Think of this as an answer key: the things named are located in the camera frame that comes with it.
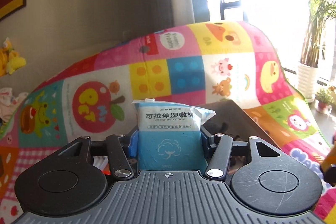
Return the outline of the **blue wet cotton pack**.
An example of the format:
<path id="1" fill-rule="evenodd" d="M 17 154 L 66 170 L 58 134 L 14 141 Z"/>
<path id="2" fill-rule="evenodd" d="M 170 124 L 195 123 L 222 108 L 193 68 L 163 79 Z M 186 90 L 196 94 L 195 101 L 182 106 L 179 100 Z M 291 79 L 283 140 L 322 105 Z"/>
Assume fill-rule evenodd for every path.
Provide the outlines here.
<path id="1" fill-rule="evenodd" d="M 133 105 L 139 170 L 205 171 L 201 125 L 216 115 L 213 110 L 154 99 L 135 100 Z"/>

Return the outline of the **pink cardboard box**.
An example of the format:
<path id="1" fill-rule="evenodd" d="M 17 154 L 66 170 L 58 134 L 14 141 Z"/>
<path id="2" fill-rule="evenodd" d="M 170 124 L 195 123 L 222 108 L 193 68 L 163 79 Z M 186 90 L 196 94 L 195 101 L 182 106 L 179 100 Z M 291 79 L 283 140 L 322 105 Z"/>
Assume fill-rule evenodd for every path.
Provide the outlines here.
<path id="1" fill-rule="evenodd" d="M 270 137 L 269 132 L 263 130 L 256 121 L 254 121 L 243 109 L 241 109 L 234 101 L 226 100 L 215 103 L 207 103 L 202 105 L 205 109 L 216 112 L 216 115 L 208 121 L 221 124 L 228 123 L 228 131 L 237 134 L 242 141 L 248 141 L 251 136 L 257 136 L 276 148 L 279 145 Z M 210 161 L 215 149 L 217 148 L 218 138 L 209 133 L 204 126 L 201 126 L 202 146 L 207 161 Z"/>

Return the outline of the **black plush toy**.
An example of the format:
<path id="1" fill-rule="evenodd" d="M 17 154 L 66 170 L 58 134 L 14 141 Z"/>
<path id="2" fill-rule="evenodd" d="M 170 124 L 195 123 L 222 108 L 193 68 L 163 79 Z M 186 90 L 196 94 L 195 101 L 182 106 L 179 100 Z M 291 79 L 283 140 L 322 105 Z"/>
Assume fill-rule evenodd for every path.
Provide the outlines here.
<path id="1" fill-rule="evenodd" d="M 228 131 L 229 126 L 228 126 L 228 123 L 226 123 L 226 122 L 223 122 L 221 124 L 217 124 L 217 123 L 208 121 L 203 126 L 212 135 L 224 134 L 224 135 L 228 135 L 228 136 L 232 137 L 234 139 L 234 141 L 242 141 L 242 138 L 239 135 L 230 133 Z"/>

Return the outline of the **pink white crumpled cloth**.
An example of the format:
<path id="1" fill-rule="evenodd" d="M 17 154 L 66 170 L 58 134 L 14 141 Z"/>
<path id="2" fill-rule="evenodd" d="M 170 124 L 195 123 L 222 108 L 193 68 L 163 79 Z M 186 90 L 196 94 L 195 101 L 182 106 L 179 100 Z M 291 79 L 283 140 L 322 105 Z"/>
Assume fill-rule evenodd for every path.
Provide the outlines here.
<path id="1" fill-rule="evenodd" d="M 27 92 L 20 93 L 17 97 L 13 95 L 12 88 L 1 88 L 0 90 L 0 117 L 3 122 L 8 122 L 18 106 L 28 96 Z"/>

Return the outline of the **small potted plant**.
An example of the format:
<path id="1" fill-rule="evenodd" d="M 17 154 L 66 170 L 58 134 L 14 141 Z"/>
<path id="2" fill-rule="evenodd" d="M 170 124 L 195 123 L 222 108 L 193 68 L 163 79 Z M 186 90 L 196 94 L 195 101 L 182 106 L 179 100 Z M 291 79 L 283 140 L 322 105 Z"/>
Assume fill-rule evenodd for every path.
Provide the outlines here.
<path id="1" fill-rule="evenodd" d="M 332 111 L 331 104 L 334 102 L 332 91 L 329 88 L 320 88 L 316 92 L 316 99 L 318 101 L 317 110 L 320 113 L 329 115 Z"/>

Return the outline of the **yellow duck plush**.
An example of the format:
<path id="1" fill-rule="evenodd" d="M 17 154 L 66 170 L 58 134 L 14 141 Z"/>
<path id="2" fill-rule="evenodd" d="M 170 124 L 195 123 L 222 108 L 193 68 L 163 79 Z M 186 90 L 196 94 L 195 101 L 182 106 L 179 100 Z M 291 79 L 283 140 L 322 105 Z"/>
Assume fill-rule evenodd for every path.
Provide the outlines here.
<path id="1" fill-rule="evenodd" d="M 13 48 L 9 38 L 6 38 L 1 46 L 1 76 L 12 75 L 27 63 L 25 58 Z"/>

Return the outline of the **colourful cartoon play mat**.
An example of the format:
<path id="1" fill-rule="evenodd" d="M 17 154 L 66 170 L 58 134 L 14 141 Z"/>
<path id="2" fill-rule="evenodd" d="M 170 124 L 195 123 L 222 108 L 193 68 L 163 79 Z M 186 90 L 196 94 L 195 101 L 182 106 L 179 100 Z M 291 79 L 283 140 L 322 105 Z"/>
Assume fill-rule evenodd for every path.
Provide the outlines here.
<path id="1" fill-rule="evenodd" d="M 291 216 L 254 211 L 228 182 L 199 170 L 138 168 L 133 101 L 203 104 L 234 101 L 279 145 L 313 171 L 322 194 Z M 93 207 L 62 217 L 23 211 L 18 176 L 82 136 L 125 135 L 133 178 L 109 186 Z M 330 145 L 301 93 L 285 78 L 272 43 L 246 22 L 195 23 L 165 29 L 79 61 L 34 87 L 1 128 L 1 223 L 335 223 Z"/>

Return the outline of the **potted palm plant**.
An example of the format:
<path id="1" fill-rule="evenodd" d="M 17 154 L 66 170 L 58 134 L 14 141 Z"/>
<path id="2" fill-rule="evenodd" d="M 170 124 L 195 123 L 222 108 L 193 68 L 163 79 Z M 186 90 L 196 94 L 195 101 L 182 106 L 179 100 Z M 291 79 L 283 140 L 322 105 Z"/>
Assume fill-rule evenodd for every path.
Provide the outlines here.
<path id="1" fill-rule="evenodd" d="M 309 22 L 298 66 L 298 91 L 312 100 L 325 23 L 335 19 L 335 0 L 309 0 Z"/>

